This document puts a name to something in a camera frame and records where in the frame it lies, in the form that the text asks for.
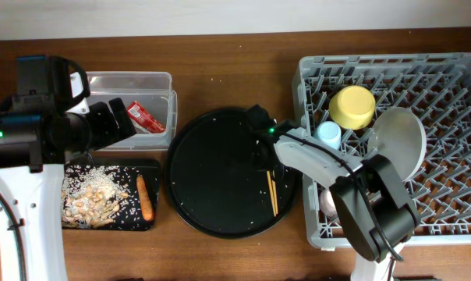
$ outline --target black plate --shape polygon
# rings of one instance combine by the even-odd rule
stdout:
[[[267,174],[251,164],[254,139],[244,110],[198,117],[173,140],[165,168],[168,198],[192,227],[215,237],[242,238],[272,227],[296,198],[301,173],[285,169],[277,182],[274,217]]]
[[[81,173],[90,170],[89,162],[85,158],[78,158],[65,165],[64,177],[78,177]],[[102,226],[98,230],[132,230],[145,231],[153,225],[156,217],[156,206],[158,204],[158,191],[161,165],[154,159],[136,159],[136,158],[95,158],[94,166],[119,166],[115,176],[115,182],[119,184],[128,184],[130,189],[129,197],[126,199],[129,203],[122,205],[119,214],[114,218],[112,224]],[[136,192],[136,176],[141,175],[145,182],[147,194],[154,210],[154,220],[148,222],[143,219],[140,210],[140,199]]]

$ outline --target red snack package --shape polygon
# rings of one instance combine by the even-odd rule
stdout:
[[[151,133],[163,133],[165,128],[138,102],[134,101],[126,109],[131,119]]]

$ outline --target chopsticks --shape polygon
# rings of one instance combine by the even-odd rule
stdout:
[[[275,181],[272,180],[270,177],[270,171],[267,171],[267,181],[268,181],[268,190],[270,191],[270,199],[272,202],[272,211],[274,212],[274,216],[277,216],[278,209],[277,209],[277,191],[275,189]]]

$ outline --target wooden table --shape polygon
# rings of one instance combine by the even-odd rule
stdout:
[[[0,101],[16,89],[19,55],[61,55],[87,71],[167,71],[179,96],[179,128],[210,110],[260,104],[293,118],[292,76],[307,55],[471,52],[471,28],[0,42]],[[141,153],[110,154],[126,157]],[[164,163],[166,153],[146,153]],[[323,252],[306,240],[301,198],[274,228],[221,240],[185,224],[161,190],[147,232],[64,230],[69,280],[321,279],[347,276],[355,252]],[[407,247],[396,276],[471,280],[471,246]]]

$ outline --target dish rack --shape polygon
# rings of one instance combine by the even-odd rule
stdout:
[[[376,112],[368,127],[342,129],[341,151],[372,156],[371,127],[391,107],[409,108],[424,125],[427,153],[405,182],[421,224],[407,244],[471,244],[471,53],[305,57],[292,82],[296,121],[310,134],[332,121],[329,101],[350,85],[372,92]],[[329,251],[351,247],[338,218],[320,211],[323,189],[303,176],[308,241]]]

